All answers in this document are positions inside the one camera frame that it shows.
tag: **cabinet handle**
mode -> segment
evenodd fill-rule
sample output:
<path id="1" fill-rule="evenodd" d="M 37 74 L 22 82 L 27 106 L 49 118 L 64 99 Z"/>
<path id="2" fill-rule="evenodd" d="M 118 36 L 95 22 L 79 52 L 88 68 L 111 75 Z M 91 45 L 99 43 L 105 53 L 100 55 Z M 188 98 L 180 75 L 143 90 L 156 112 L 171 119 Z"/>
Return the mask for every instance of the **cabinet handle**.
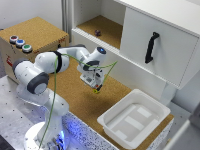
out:
<path id="1" fill-rule="evenodd" d="M 148 49 L 147 49 L 147 54 L 145 57 L 145 63 L 148 64 L 149 62 L 151 62 L 153 60 L 153 57 L 151 57 L 151 53 L 153 50 L 153 45 L 154 45 L 154 40 L 157 39 L 160 35 L 156 32 L 153 32 L 153 36 L 151 37 L 150 41 L 149 41 L 149 45 L 148 45 Z"/>

